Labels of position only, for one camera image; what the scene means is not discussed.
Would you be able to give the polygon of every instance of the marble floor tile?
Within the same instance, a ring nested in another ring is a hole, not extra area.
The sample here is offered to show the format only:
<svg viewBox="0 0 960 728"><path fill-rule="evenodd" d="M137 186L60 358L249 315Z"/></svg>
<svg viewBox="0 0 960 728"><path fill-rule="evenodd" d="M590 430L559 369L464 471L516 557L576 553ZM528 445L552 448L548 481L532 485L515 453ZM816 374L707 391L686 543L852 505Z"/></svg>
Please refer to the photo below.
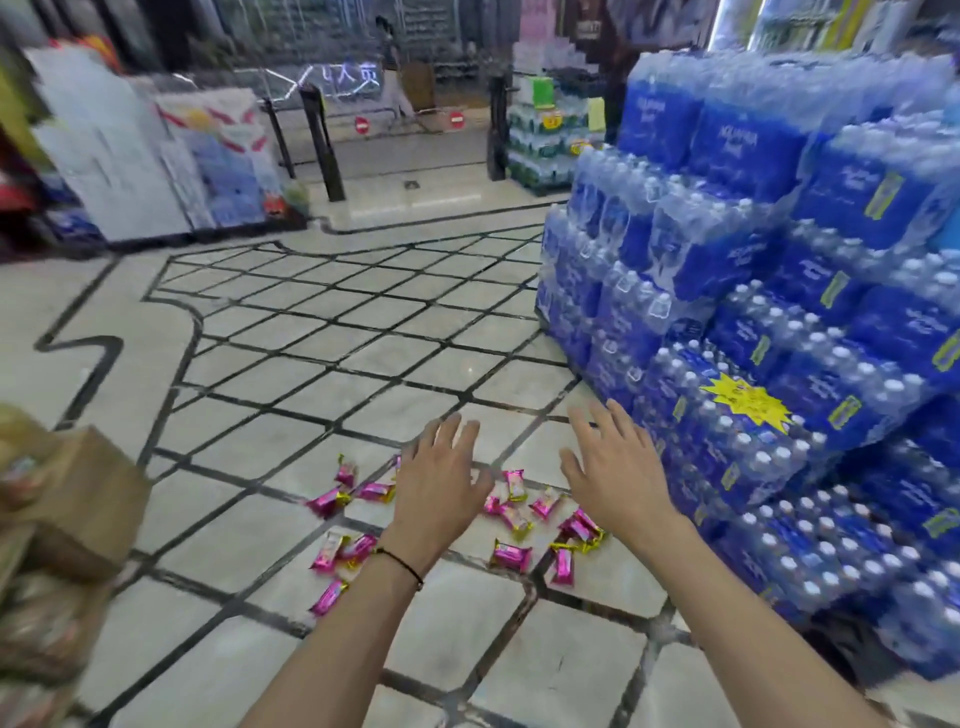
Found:
<svg viewBox="0 0 960 728"><path fill-rule="evenodd" d="M294 313L305 313L322 319L332 319L356 308L371 298L372 296L369 293L327 291L309 301L298 303L290 310Z"/></svg>
<svg viewBox="0 0 960 728"><path fill-rule="evenodd" d="M457 398L452 395L400 384L377 395L370 404L350 415L344 421L344 429L406 443L456 403Z"/></svg>
<svg viewBox="0 0 960 728"><path fill-rule="evenodd" d="M210 601L142 578L109 606L79 696L102 710L220 611Z"/></svg>
<svg viewBox="0 0 960 728"><path fill-rule="evenodd" d="M269 404L323 373L322 364L289 356L272 356L221 384L214 392L224 397Z"/></svg>
<svg viewBox="0 0 960 728"><path fill-rule="evenodd" d="M405 283L401 283L390 292L390 295L421 301L433 301L462 282L463 279L455 279L451 276L431 276L428 273L423 273L419 276L413 276Z"/></svg>
<svg viewBox="0 0 960 728"><path fill-rule="evenodd" d="M739 728L730 702L699 649L667 645L648 680L629 728Z"/></svg>
<svg viewBox="0 0 960 728"><path fill-rule="evenodd" d="M543 409L572 381L573 374L566 367L516 360L508 362L477 387L474 396L479 400Z"/></svg>
<svg viewBox="0 0 960 728"><path fill-rule="evenodd" d="M454 337L453 343L492 352L512 352L536 333L536 321L509 316L485 316Z"/></svg>
<svg viewBox="0 0 960 728"><path fill-rule="evenodd" d="M259 311L242 305L231 306L204 319L204 334L232 336L240 329L251 327L270 315L270 311Z"/></svg>
<svg viewBox="0 0 960 728"><path fill-rule="evenodd" d="M403 617L386 668L438 690L454 690L467 681L522 600L523 587L515 581L441 561Z"/></svg>
<svg viewBox="0 0 960 728"><path fill-rule="evenodd" d="M360 532L341 526L331 528L330 531L350 536L351 539L360 536ZM317 603L317 599L324 593L324 589L329 586L334 578L352 581L357 574L357 571L349 570L342 563L331 574L319 573L310 569L310 565L317 558L320 544L324 539L325 534L318 536L316 541L294 556L289 564L274 574L266 584L253 592L247 601L266 609L268 612L283 615L299 624L312 627L317 618L309 610Z"/></svg>
<svg viewBox="0 0 960 728"><path fill-rule="evenodd" d="M286 353L293 356L309 356L311 359L333 363L364 346L376 335L376 331L331 324L307 336L303 341L299 341L290 347Z"/></svg>
<svg viewBox="0 0 960 728"><path fill-rule="evenodd" d="M386 386L387 382L382 379L330 372L275 406L323 420L336 420Z"/></svg>
<svg viewBox="0 0 960 728"><path fill-rule="evenodd" d="M150 491L135 546L153 553L239 494L236 486L220 480L188 471L171 473Z"/></svg>
<svg viewBox="0 0 960 728"><path fill-rule="evenodd" d="M352 371L399 376L439 347L432 341L388 333L344 359L341 366Z"/></svg>
<svg viewBox="0 0 960 728"><path fill-rule="evenodd" d="M503 285L502 283L469 280L459 288L454 288L445 296L441 296L437 299L437 303L486 310L496 306L514 291L516 291L514 286Z"/></svg>
<svg viewBox="0 0 960 728"><path fill-rule="evenodd" d="M383 297L364 303L350 313L344 314L343 324L368 328L390 328L423 309L424 304Z"/></svg>
<svg viewBox="0 0 960 728"><path fill-rule="evenodd" d="M290 346L323 325L324 322L317 319L281 313L272 319L267 319L252 328L248 328L246 331L235 334L230 340L234 344L277 351Z"/></svg>
<svg viewBox="0 0 960 728"><path fill-rule="evenodd" d="M165 554L159 565L233 594L249 587L319 525L299 503L252 495Z"/></svg>
<svg viewBox="0 0 960 728"><path fill-rule="evenodd" d="M479 315L479 311L431 305L410 321L400 324L396 330L399 333L414 333L419 336L445 339L465 327Z"/></svg>
<svg viewBox="0 0 960 728"><path fill-rule="evenodd" d="M645 644L629 627L539 601L470 703L521 725L607 725Z"/></svg>
<svg viewBox="0 0 960 728"><path fill-rule="evenodd" d="M568 491L570 486L560 470L561 448L570 448L580 457L573 428L566 423L545 422L507 458L504 468L523 468L525 476L531 480Z"/></svg>
<svg viewBox="0 0 960 728"><path fill-rule="evenodd" d="M193 462L253 480L323 434L322 425L264 414L200 450Z"/></svg>
<svg viewBox="0 0 960 728"><path fill-rule="evenodd" d="M357 440L345 435L330 435L267 482L272 487L287 493L295 493L307 498L322 496L333 488L333 476L337 473L339 455L343 454L347 460L356 464L357 482L363 483L390 462L397 453L398 449L388 448L385 445ZM378 480L384 478L389 476L384 475Z"/></svg>
<svg viewBox="0 0 960 728"><path fill-rule="evenodd" d="M484 268L492 266L496 260L482 255L450 255L440 262L428 266L426 273L434 276L456 276L457 278L468 278L474 273L479 273Z"/></svg>
<svg viewBox="0 0 960 728"><path fill-rule="evenodd" d="M228 619L117 713L110 725L234 728L299 644L254 621Z"/></svg>
<svg viewBox="0 0 960 728"><path fill-rule="evenodd" d="M573 556L572 587L550 583L549 589L577 595L638 617L655 617L666 602L666 591L627 548L612 536L589 553Z"/></svg>
<svg viewBox="0 0 960 728"><path fill-rule="evenodd" d="M445 723L442 708L378 685L363 728L444 728Z"/></svg>
<svg viewBox="0 0 960 728"><path fill-rule="evenodd" d="M338 283L345 278L355 276L365 270L367 270L366 265L334 260L329 263L324 263L324 265L318 268L311 268L308 271L297 274L296 279L306 280L311 283Z"/></svg>
<svg viewBox="0 0 960 728"><path fill-rule="evenodd" d="M406 379L463 392L501 361L503 357L495 354L444 349L408 374Z"/></svg>
<svg viewBox="0 0 960 728"><path fill-rule="evenodd" d="M167 418L159 444L162 448L186 454L255 414L256 410L249 407L203 398Z"/></svg>
<svg viewBox="0 0 960 728"><path fill-rule="evenodd" d="M235 375L241 369L246 369L254 361L262 358L262 353L225 344L195 357L187 367L183 381L209 387L228 376Z"/></svg>

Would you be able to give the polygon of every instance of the cardboard box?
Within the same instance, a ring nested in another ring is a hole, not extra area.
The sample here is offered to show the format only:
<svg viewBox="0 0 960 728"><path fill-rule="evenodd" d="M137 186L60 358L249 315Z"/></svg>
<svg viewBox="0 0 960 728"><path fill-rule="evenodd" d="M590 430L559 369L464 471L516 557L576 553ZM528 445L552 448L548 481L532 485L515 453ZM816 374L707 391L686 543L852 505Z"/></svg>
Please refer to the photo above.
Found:
<svg viewBox="0 0 960 728"><path fill-rule="evenodd" d="M0 601L6 598L13 579L25 570L43 569L63 580L62 587L53 595L44 597L54 602L79 598L77 637L70 649L53 656L22 643L7 642L0 635L0 672L11 672L27 681L45 685L59 685L76 678L86 666L93 645L100 635L113 590L110 581L75 584L69 574L48 565L39 546L38 530L34 525L16 525L0 531Z"/></svg>
<svg viewBox="0 0 960 728"><path fill-rule="evenodd" d="M43 495L18 510L0 509L0 527L30 524L40 563L77 581L108 581L130 554L150 481L94 427L61 437L43 465Z"/></svg>

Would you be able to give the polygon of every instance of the candy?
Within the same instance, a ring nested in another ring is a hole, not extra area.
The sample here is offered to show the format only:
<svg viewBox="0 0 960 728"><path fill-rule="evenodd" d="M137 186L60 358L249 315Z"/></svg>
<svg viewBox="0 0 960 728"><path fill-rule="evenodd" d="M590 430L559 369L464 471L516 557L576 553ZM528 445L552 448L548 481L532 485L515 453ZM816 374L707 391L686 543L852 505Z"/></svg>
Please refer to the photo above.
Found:
<svg viewBox="0 0 960 728"><path fill-rule="evenodd" d="M483 510L484 513L491 516L499 516L503 511L503 503L500 502L500 498L494 494L490 494L483 503Z"/></svg>
<svg viewBox="0 0 960 728"><path fill-rule="evenodd" d="M573 586L573 549L571 544L551 544L550 547L557 552L556 571L551 581L554 584L564 584Z"/></svg>
<svg viewBox="0 0 960 728"><path fill-rule="evenodd" d="M333 609L333 605L337 603L337 599L340 598L349 586L349 583L343 579L334 579L330 582L330 586L324 590L324 593L317 600L317 603L310 607L310 611L317 617L322 617Z"/></svg>
<svg viewBox="0 0 960 728"><path fill-rule="evenodd" d="M504 471L507 478L507 500L520 503L527 499L527 491L523 487L523 471Z"/></svg>
<svg viewBox="0 0 960 728"><path fill-rule="evenodd" d="M344 454L341 452L337 455L337 465L340 466L337 470L337 474L334 476L334 480L342 484L345 488L352 488L353 484L357 480L357 467L356 464L347 460L344 457Z"/></svg>
<svg viewBox="0 0 960 728"><path fill-rule="evenodd" d="M547 486L547 489L543 491L543 495L537 498L533 502L533 505L530 506L530 510L546 521L550 518L554 507L563 497L563 493Z"/></svg>
<svg viewBox="0 0 960 728"><path fill-rule="evenodd" d="M334 488L329 493L324 493L320 497L306 501L306 507L316 513L322 519L332 516L333 512L342 505L347 505L352 498L346 493L341 493L339 489Z"/></svg>
<svg viewBox="0 0 960 728"><path fill-rule="evenodd" d="M348 543L349 538L342 533L327 531L324 541L320 544L320 553L313 560L310 569L320 573L332 573L337 563L337 554Z"/></svg>
<svg viewBox="0 0 960 728"><path fill-rule="evenodd" d="M348 568L357 569L370 556L374 546L376 546L376 537L365 533L356 541L341 548L337 558L346 561Z"/></svg>
<svg viewBox="0 0 960 728"><path fill-rule="evenodd" d="M530 564L530 554L533 547L521 548L511 544L504 544L499 539L493 541L493 556L490 557L491 566L503 567L523 572Z"/></svg>
<svg viewBox="0 0 960 728"><path fill-rule="evenodd" d="M389 503L394 499L395 493L395 483L367 483L367 485L361 486L356 496L363 500L378 500L381 503Z"/></svg>
<svg viewBox="0 0 960 728"><path fill-rule="evenodd" d="M511 503L504 503L500 508L500 518L507 524L507 527L514 534L514 538L523 541L530 529L534 527L530 519L520 513L519 509Z"/></svg>

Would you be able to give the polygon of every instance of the water bottle pack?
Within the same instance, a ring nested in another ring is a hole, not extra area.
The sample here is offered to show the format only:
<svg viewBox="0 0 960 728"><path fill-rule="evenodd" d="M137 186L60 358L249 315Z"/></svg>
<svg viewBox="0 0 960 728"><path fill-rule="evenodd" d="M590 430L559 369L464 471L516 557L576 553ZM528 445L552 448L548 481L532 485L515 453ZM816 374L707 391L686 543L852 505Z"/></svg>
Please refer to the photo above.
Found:
<svg viewBox="0 0 960 728"><path fill-rule="evenodd" d="M824 147L794 214L872 250L922 243L960 199L958 172L954 127L896 119L846 126Z"/></svg>

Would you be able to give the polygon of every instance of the person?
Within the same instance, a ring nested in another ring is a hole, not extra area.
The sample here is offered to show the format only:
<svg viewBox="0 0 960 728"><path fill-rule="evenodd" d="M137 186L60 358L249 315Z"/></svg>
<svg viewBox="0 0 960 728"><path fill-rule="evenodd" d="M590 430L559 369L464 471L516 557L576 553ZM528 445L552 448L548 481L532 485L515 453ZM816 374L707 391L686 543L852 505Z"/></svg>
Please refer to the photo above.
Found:
<svg viewBox="0 0 960 728"><path fill-rule="evenodd" d="M383 103L394 110L396 118L415 119L413 104L407 98L400 83L400 58L396 47L394 26L383 15L378 15L373 24L381 36L381 55L383 56Z"/></svg>
<svg viewBox="0 0 960 728"><path fill-rule="evenodd" d="M573 498L669 593L742 728L885 728L867 701L729 571L673 507L646 430L613 400L590 411L596 429L583 411L569 413L582 461L570 449L560 451ZM382 551L368 559L240 728L362 725L403 613L493 488L489 469L471 482L480 424L467 423L455 441L459 425L459 415L431 423L404 453Z"/></svg>

